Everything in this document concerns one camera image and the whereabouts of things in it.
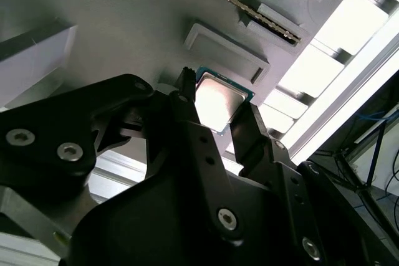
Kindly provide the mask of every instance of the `blue cable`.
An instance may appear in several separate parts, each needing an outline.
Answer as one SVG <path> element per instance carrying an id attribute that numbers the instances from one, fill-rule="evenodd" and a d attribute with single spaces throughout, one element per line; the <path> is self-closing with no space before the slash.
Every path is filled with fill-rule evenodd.
<path id="1" fill-rule="evenodd" d="M 394 112 L 392 115 L 386 117 L 386 118 L 373 118 L 372 116 L 376 115 L 378 113 L 373 113 L 372 115 L 361 115 L 358 114 L 357 116 L 363 120 L 370 120 L 370 121 L 385 121 L 385 120 L 392 120 L 396 117 L 399 116 L 399 111 Z"/>

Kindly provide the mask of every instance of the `gray surface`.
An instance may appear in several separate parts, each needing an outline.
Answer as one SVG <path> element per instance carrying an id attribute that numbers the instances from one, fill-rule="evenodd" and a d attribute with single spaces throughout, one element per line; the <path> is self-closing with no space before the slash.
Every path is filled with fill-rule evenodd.
<path id="1" fill-rule="evenodd" d="M 340 2 L 260 1 L 311 36 Z M 67 74 L 67 85 L 71 87 L 124 73 L 138 75 L 154 87 L 158 82 L 174 83 L 184 66 L 196 69 L 204 63 L 183 46 L 194 20 L 221 31 L 269 61 L 271 69 L 254 90 L 255 104 L 266 98 L 296 59 L 272 40 L 245 28 L 238 9 L 225 0 L 0 0 L 0 11 L 4 11 L 0 40 L 54 16 L 79 25 Z M 228 144 L 226 137 L 218 146 Z M 133 143 L 122 151 L 130 157 L 143 156 Z"/>
<path id="2" fill-rule="evenodd" d="M 53 22 L 43 29 L 0 42 L 0 107 L 55 69 L 65 67 L 75 30 L 76 27 Z"/>

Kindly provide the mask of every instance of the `black cable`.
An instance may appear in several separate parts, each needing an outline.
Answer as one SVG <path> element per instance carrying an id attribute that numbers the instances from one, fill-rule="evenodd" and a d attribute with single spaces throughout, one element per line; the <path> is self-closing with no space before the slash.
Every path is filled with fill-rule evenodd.
<path id="1" fill-rule="evenodd" d="M 395 155 L 395 159 L 393 160 L 393 163 L 392 163 L 392 173 L 393 173 L 393 176 L 395 177 L 395 179 L 397 181 L 399 181 L 399 179 L 397 177 L 397 174 L 395 173 L 395 164 L 397 163 L 398 156 L 399 156 L 399 149 L 398 149 L 398 151 L 397 151 L 397 153 Z"/>
<path id="2" fill-rule="evenodd" d="M 383 196 L 383 197 L 380 197 L 379 199 L 376 199 L 375 201 L 376 202 L 378 202 L 378 201 L 381 201 L 382 199 L 386 199 L 387 197 L 389 197 L 389 196 L 391 196 L 392 194 L 388 194 L 388 195 L 386 195 L 386 196 Z M 360 207 L 363 207 L 364 206 L 364 204 L 363 205 L 359 205 L 359 206 L 355 206 L 355 207 L 353 207 L 354 209 L 357 209 L 357 208 L 360 208 Z"/>
<path id="3" fill-rule="evenodd" d="M 345 178 L 345 180 L 346 180 L 347 182 L 349 182 L 349 180 L 348 180 L 348 178 L 346 177 L 344 171 L 342 171 L 341 167 L 339 166 L 339 162 L 338 162 L 338 160 L 337 160 L 336 157 L 334 157 L 334 161 L 335 161 L 335 165 L 336 165 L 337 168 L 338 168 L 338 173 L 341 172 L 341 174 L 342 174 L 342 176 Z"/>
<path id="4" fill-rule="evenodd" d="M 396 201 L 395 201 L 395 206 L 393 207 L 393 218 L 395 220 L 395 225 L 397 227 L 397 230 L 399 230 L 399 226 L 398 226 L 398 219 L 397 219 L 397 206 L 398 206 L 398 202 L 399 202 L 399 196 L 397 197 Z"/>
<path id="5" fill-rule="evenodd" d="M 388 187 L 389 187 L 389 185 L 392 183 L 392 180 L 394 179 L 394 178 L 396 178 L 396 175 L 397 174 L 399 174 L 399 170 L 397 170 L 397 171 L 395 171 L 394 173 L 393 173 L 393 175 L 392 175 L 392 177 L 389 179 L 389 181 L 388 181 L 388 184 L 385 186 L 385 195 L 387 195 L 388 194 Z"/>

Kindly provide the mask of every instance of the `screw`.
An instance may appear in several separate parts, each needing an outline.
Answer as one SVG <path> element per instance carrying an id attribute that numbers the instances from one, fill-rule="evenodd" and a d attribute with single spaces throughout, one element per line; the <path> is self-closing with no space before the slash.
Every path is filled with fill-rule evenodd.
<path id="1" fill-rule="evenodd" d="M 310 168 L 310 170 L 311 170 L 312 172 L 314 172 L 315 174 L 320 174 L 320 173 L 313 167 L 313 163 L 308 163 L 307 165 L 308 165 L 308 167 Z"/>
<path id="2" fill-rule="evenodd" d="M 220 209 L 218 212 L 218 218 L 220 223 L 227 229 L 227 230 L 235 230 L 237 228 L 237 219 L 234 214 L 227 209 Z"/>
<path id="3" fill-rule="evenodd" d="M 27 146 L 35 141 L 35 134 L 26 129 L 13 129 L 7 133 L 6 139 L 12 146 Z"/>
<path id="4" fill-rule="evenodd" d="M 142 84 L 141 82 L 136 82 L 135 87 L 139 88 L 140 90 L 145 90 L 145 85 Z"/>
<path id="5" fill-rule="evenodd" d="M 83 156 L 83 149 L 76 143 L 63 143 L 58 147 L 57 154 L 62 160 L 75 162 Z"/>
<path id="6" fill-rule="evenodd" d="M 179 99 L 183 102 L 188 102 L 188 100 L 185 96 L 179 95 Z"/>
<path id="7" fill-rule="evenodd" d="M 311 257 L 313 260 L 319 261 L 321 259 L 319 249 L 310 239 L 304 237 L 302 239 L 302 246 L 309 257 Z"/>
<path id="8" fill-rule="evenodd" d="M 280 149 L 284 150 L 286 147 L 278 140 L 276 140 L 274 142 L 276 144 L 276 146 L 278 146 Z"/>

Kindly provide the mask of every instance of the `black metal bracket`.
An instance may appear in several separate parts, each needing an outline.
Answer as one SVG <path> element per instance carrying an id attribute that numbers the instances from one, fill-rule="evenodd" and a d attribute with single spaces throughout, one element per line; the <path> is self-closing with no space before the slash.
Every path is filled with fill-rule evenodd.
<path id="1" fill-rule="evenodd" d="M 325 265 L 323 245 L 302 176 L 289 159 L 286 147 L 267 133 L 257 106 L 245 103 L 231 126 L 236 160 L 244 166 L 241 176 L 261 183 L 279 197 L 287 211 L 291 242 L 297 254 L 309 258 L 303 244 L 312 242 Z"/>
<path id="2" fill-rule="evenodd" d="M 198 118 L 195 73 L 176 84 L 164 95 L 123 75 L 0 114 L 0 212 L 68 266 L 394 265 L 348 203 L 334 206 L 336 224 L 323 202 L 339 192 L 312 164 L 297 168 L 250 103 L 231 124 L 242 177 L 227 173 Z M 86 185 L 96 156 L 132 136 L 147 140 L 146 179 L 96 206 Z"/>

